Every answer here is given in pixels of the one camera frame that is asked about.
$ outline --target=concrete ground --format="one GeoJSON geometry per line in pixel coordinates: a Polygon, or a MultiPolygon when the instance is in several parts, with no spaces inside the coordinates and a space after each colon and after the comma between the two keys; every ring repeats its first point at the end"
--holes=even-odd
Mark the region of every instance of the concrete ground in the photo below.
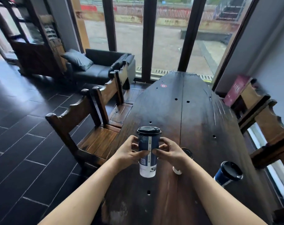
{"type": "MultiPolygon", "coordinates": [[[[108,50],[104,22],[85,20],[93,49],[108,50]]],[[[143,26],[115,22],[117,51],[135,55],[136,66],[142,66],[143,26]]],[[[177,70],[184,40],[179,27],[155,27],[152,68],[177,70]]],[[[197,40],[194,44],[187,72],[214,75],[225,52],[226,45],[215,41],[197,40]]]]}

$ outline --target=wooden table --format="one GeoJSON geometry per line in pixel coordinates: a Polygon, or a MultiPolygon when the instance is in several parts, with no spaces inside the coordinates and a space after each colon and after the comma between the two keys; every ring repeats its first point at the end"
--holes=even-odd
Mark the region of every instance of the wooden table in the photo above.
{"type": "MultiPolygon", "coordinates": [[[[149,125],[188,148],[212,177],[223,161],[237,163],[244,178],[226,189],[264,221],[271,221],[234,113],[197,75],[169,72],[139,95],[110,145],[110,155],[140,126],[149,125]]],[[[190,179],[176,175],[162,160],[154,178],[141,177],[136,164],[121,171],[106,193],[102,219],[108,224],[211,224],[190,179]]]]}

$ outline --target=sofa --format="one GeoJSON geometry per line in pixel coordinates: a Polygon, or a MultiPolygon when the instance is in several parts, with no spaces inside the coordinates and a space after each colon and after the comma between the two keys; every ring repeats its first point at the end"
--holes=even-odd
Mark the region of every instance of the sofa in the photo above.
{"type": "Polygon", "coordinates": [[[129,89],[130,83],[136,76],[136,60],[134,55],[129,53],[120,53],[113,51],[86,49],[85,56],[93,61],[86,71],[82,71],[77,66],[67,62],[66,74],[74,81],[84,81],[85,83],[104,85],[110,80],[109,73],[122,68],[122,61],[126,60],[128,64],[128,82],[124,84],[124,89],[129,89]]]}

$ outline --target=person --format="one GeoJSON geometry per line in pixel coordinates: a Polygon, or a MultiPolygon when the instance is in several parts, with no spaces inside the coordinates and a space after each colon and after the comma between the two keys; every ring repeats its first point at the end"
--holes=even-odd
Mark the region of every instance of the person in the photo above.
{"type": "MultiPolygon", "coordinates": [[[[164,142],[152,152],[189,175],[198,197],[213,225],[266,225],[266,223],[221,187],[201,166],[192,160],[172,140],[164,142]]],[[[39,225],[88,225],[103,200],[115,175],[146,156],[148,151],[132,152],[138,145],[136,136],[130,136],[91,177],[50,212],[39,225]]]]}

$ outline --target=qr code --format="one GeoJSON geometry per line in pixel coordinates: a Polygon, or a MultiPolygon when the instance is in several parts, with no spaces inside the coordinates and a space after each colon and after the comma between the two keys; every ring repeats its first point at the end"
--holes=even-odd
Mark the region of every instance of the qr code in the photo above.
{"type": "Polygon", "coordinates": [[[143,164],[143,165],[145,165],[145,164],[146,164],[146,163],[145,163],[145,159],[141,159],[140,163],[143,164]]]}

